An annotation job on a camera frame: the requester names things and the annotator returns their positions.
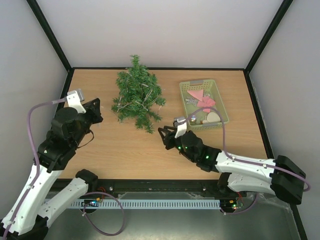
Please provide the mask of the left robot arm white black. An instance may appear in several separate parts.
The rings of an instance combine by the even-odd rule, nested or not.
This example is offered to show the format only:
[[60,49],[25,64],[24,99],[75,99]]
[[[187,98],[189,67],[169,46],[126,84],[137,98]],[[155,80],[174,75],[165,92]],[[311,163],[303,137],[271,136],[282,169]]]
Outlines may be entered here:
[[98,176],[87,169],[49,202],[44,200],[69,161],[81,147],[91,126],[103,121],[100,99],[59,109],[38,148],[33,148],[30,175],[12,209],[0,222],[4,240],[42,240],[57,217],[77,198],[96,189]]

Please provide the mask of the clear led string lights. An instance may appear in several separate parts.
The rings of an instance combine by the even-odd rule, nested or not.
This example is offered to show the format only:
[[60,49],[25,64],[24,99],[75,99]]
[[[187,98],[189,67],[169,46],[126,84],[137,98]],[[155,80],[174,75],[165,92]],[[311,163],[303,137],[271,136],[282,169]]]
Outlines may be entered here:
[[117,74],[115,81],[119,93],[113,98],[111,110],[118,114],[119,120],[146,117],[151,114],[156,120],[161,118],[152,110],[153,105],[164,106],[166,99],[155,74],[146,69],[132,68]]

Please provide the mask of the light green plastic basket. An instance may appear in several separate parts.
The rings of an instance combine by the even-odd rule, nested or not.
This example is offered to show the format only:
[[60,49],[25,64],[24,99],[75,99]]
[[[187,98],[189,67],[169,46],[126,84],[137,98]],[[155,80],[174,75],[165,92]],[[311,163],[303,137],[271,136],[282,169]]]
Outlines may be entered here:
[[192,131],[221,127],[229,116],[213,79],[183,81],[179,83],[184,112]]

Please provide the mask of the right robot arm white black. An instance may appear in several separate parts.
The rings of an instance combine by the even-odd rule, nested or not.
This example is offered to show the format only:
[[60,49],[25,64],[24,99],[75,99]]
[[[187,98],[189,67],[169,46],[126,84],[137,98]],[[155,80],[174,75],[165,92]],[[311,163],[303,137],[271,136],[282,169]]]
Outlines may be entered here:
[[205,172],[220,173],[218,191],[224,196],[257,192],[274,195],[288,204],[302,202],[306,174],[286,156],[243,157],[205,145],[191,130],[179,133],[176,127],[164,126],[158,132],[167,150],[177,149]]

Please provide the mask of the small green christmas tree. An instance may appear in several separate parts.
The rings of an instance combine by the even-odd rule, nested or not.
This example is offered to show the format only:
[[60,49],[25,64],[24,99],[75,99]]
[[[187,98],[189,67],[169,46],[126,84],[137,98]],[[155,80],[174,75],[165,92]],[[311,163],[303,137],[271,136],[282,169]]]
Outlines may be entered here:
[[131,66],[117,73],[115,83],[119,93],[112,99],[111,110],[119,123],[133,119],[138,130],[153,134],[154,122],[160,122],[162,117],[152,107],[164,106],[166,99],[156,75],[140,63],[140,56],[134,54],[130,57]]

